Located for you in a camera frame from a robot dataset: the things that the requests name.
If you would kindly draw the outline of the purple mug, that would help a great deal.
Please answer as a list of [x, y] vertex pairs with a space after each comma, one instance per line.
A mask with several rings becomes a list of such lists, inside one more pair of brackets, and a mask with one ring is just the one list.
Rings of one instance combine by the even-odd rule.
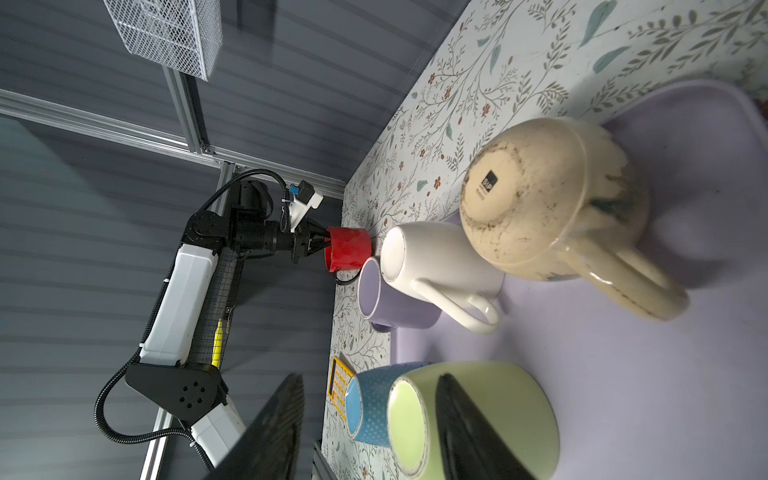
[[360, 271], [357, 305], [363, 319], [379, 333], [391, 333], [395, 329], [429, 329], [442, 313], [435, 305], [390, 286], [383, 279], [378, 257], [368, 258]]

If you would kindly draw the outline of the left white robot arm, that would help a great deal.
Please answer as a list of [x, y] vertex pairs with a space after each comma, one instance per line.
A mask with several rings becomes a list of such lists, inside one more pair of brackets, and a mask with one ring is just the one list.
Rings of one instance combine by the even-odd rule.
[[262, 183], [241, 179], [228, 184], [240, 192], [223, 212], [212, 211], [206, 202], [190, 217], [152, 327], [125, 373], [127, 385], [176, 417], [213, 465], [245, 431], [219, 368], [189, 359], [219, 258], [226, 250], [288, 251], [298, 261], [319, 251], [327, 237], [307, 216], [323, 200], [308, 182], [284, 188], [277, 220], [270, 217], [273, 203]]

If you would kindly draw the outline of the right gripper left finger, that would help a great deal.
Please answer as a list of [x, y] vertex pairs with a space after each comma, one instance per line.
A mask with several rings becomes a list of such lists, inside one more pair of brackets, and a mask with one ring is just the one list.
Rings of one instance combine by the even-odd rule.
[[289, 374], [206, 479], [294, 479], [304, 404], [303, 377]]

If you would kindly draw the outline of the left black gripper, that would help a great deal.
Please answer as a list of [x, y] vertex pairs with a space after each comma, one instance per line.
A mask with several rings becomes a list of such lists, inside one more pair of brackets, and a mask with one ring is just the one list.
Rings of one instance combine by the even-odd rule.
[[228, 246], [241, 259], [272, 256], [279, 251], [291, 254], [291, 261], [324, 250], [331, 242], [326, 227], [309, 217], [309, 213], [290, 231], [289, 203], [292, 195], [276, 204], [266, 184], [258, 180], [242, 180], [238, 195], [231, 202]]

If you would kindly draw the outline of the yellow highlighter pen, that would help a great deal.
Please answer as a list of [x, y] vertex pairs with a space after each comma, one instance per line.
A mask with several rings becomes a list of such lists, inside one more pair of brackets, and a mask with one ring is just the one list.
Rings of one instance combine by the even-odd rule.
[[219, 319], [217, 322], [216, 331], [214, 333], [214, 341], [213, 341], [212, 354], [211, 354], [211, 363], [216, 368], [221, 367], [223, 340], [224, 340], [224, 322], [222, 319]]

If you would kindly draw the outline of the blue dotted mug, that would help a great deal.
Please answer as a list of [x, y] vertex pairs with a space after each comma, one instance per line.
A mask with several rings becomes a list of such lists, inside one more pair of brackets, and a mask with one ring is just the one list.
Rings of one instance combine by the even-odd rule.
[[397, 378], [426, 365], [428, 362], [399, 363], [354, 375], [345, 396], [350, 438], [359, 443], [389, 448], [387, 402], [390, 389]]

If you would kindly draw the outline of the light green mug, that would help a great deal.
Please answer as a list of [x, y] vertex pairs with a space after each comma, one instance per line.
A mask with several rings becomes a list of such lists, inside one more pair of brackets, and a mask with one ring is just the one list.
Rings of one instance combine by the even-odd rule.
[[559, 461], [544, 391], [508, 362], [442, 362], [400, 376], [387, 427], [408, 479], [549, 479]]

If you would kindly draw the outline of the white mug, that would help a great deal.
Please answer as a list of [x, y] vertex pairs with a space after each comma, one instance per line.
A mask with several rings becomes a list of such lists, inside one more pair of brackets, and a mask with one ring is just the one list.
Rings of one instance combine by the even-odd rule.
[[433, 304], [464, 328], [489, 335], [502, 314], [493, 304], [504, 273], [472, 247], [461, 226], [418, 221], [385, 235], [380, 264], [391, 287]]

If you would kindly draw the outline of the red mug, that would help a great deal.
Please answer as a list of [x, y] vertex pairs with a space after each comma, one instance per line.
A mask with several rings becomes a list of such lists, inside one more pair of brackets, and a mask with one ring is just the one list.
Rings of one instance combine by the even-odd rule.
[[[324, 249], [326, 269], [333, 274], [335, 283], [345, 286], [353, 283], [360, 275], [365, 262], [373, 255], [369, 232], [362, 228], [329, 227], [330, 239]], [[338, 278], [340, 271], [357, 273], [350, 279]]]

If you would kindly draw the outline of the lavender plastic tray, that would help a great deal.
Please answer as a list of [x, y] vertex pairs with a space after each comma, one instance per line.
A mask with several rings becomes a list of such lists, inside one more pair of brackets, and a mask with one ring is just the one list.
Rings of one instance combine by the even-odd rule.
[[543, 387], [560, 431], [558, 479], [767, 475], [767, 123], [740, 88], [685, 80], [605, 124], [646, 175], [638, 248], [679, 285], [590, 260], [573, 280], [510, 277], [494, 336], [442, 320], [393, 340], [397, 361], [506, 360]]

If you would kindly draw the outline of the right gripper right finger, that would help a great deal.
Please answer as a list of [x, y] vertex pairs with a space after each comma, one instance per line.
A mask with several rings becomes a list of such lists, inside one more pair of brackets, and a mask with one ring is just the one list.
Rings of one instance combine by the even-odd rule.
[[531, 479], [468, 393], [451, 374], [439, 377], [436, 419], [447, 479]]

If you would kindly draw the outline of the yellow calculator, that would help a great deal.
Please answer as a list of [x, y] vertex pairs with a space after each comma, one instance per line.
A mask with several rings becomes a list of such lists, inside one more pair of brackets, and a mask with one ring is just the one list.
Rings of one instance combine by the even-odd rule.
[[346, 416], [346, 395], [349, 384], [355, 376], [354, 370], [348, 365], [342, 355], [333, 355], [330, 361], [326, 396], [334, 406], [343, 421]]

